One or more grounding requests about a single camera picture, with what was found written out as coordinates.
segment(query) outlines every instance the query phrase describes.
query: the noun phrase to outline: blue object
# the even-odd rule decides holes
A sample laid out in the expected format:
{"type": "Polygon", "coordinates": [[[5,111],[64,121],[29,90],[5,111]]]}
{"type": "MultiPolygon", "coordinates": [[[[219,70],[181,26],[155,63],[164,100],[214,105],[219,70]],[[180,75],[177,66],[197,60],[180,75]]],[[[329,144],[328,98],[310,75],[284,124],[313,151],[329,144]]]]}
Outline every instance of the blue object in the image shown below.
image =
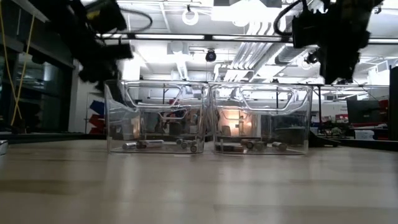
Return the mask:
{"type": "Polygon", "coordinates": [[[90,105],[90,109],[92,109],[99,115],[104,115],[105,114],[105,103],[93,100],[93,102],[90,105]]]}

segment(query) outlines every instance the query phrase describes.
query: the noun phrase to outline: transparent container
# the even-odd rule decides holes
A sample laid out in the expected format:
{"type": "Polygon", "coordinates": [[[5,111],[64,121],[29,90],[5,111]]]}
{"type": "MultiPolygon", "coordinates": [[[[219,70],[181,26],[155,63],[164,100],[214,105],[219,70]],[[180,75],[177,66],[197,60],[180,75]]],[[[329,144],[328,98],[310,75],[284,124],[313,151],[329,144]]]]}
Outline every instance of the transparent container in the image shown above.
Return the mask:
{"type": "Polygon", "coordinates": [[[203,152],[209,87],[176,81],[106,82],[109,152],[203,152]]]}
{"type": "Polygon", "coordinates": [[[222,154],[306,154],[311,86],[212,83],[214,150],[222,154]]]}

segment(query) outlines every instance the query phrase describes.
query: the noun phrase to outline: table surface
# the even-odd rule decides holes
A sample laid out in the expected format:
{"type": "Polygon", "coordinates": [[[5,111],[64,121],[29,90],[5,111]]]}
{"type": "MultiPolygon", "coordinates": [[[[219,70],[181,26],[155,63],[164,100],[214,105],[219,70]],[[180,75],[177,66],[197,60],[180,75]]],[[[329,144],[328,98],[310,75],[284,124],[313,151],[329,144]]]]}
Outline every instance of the table surface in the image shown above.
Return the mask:
{"type": "Polygon", "coordinates": [[[111,154],[105,141],[11,145],[0,223],[396,224],[398,154],[111,154]]]}

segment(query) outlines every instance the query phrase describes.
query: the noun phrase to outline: yellow cable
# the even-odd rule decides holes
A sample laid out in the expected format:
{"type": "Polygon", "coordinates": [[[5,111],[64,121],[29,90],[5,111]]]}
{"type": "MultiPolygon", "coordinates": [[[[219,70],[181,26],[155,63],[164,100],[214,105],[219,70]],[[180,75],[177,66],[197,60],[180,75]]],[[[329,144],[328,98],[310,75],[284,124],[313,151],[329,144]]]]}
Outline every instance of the yellow cable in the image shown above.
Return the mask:
{"type": "MultiPolygon", "coordinates": [[[[0,23],[1,23],[0,26],[1,26],[1,33],[2,33],[2,45],[4,46],[4,59],[6,61],[8,79],[10,80],[10,85],[11,85],[12,95],[14,96],[14,101],[17,101],[17,96],[15,95],[15,88],[14,88],[14,84],[12,83],[11,72],[10,72],[10,67],[9,67],[8,58],[7,58],[6,33],[4,31],[4,25],[3,25],[3,20],[2,20],[1,1],[0,1],[0,23]]],[[[21,115],[19,106],[18,106],[18,113],[19,113],[19,118],[22,119],[22,115],[21,115]]]]}
{"type": "MultiPolygon", "coordinates": [[[[32,31],[33,31],[34,22],[35,22],[35,15],[32,16],[32,23],[30,24],[29,38],[27,40],[27,46],[26,46],[26,55],[29,55],[30,39],[32,38],[32,31]]],[[[17,96],[17,100],[15,102],[14,115],[12,115],[11,126],[14,124],[15,115],[17,114],[17,107],[18,107],[19,97],[21,96],[22,81],[24,80],[24,75],[25,75],[25,71],[26,71],[26,63],[27,63],[27,59],[25,58],[24,68],[22,69],[22,73],[21,73],[21,80],[19,81],[18,96],[17,96]]]]}

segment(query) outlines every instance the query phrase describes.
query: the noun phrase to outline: security camera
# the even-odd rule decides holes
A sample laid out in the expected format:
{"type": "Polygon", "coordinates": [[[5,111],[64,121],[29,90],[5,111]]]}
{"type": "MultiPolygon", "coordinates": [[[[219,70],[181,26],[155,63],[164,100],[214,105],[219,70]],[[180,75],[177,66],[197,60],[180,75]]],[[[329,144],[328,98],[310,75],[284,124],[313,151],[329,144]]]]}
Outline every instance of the security camera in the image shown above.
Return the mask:
{"type": "Polygon", "coordinates": [[[206,54],[206,61],[207,62],[214,62],[217,58],[216,52],[214,50],[208,50],[206,54]]]}

